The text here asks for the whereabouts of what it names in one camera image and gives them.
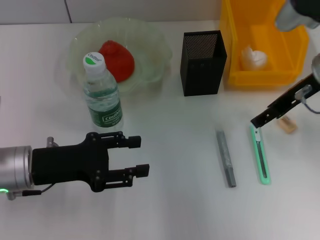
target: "green utility knife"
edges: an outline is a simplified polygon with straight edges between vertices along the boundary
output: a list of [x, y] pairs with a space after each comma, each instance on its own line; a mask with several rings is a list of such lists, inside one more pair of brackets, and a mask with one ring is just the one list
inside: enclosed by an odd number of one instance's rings
[[262, 140], [262, 134], [260, 128], [256, 128], [253, 124], [250, 126], [253, 148], [255, 152], [256, 164], [258, 167], [259, 177], [261, 183], [268, 185], [271, 183], [269, 168], [265, 153], [264, 142]]

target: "small wooden block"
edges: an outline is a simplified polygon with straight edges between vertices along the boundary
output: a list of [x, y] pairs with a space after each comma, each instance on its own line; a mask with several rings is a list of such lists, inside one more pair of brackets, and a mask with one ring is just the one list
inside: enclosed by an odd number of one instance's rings
[[295, 121], [291, 120], [286, 115], [278, 119], [277, 123], [280, 126], [280, 128], [282, 128], [287, 134], [292, 134], [298, 128]]

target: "white bottle cap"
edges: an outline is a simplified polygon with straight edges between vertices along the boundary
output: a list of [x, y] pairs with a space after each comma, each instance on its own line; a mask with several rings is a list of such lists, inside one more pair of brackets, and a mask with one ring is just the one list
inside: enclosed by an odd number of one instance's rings
[[90, 52], [84, 56], [83, 66], [89, 75], [100, 74], [106, 69], [104, 56], [99, 52]]

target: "green indicator light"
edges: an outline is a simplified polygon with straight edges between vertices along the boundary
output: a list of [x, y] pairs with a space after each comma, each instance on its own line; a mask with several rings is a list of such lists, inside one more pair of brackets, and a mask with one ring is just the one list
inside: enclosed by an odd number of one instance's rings
[[9, 191], [4, 188], [0, 188], [0, 194], [7, 194]]

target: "red fruit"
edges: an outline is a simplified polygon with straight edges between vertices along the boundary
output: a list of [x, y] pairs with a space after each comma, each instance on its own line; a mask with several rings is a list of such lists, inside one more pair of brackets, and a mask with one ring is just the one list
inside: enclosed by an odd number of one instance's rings
[[104, 57], [106, 68], [117, 83], [128, 79], [135, 70], [135, 60], [131, 53], [121, 44], [109, 40], [99, 50]]

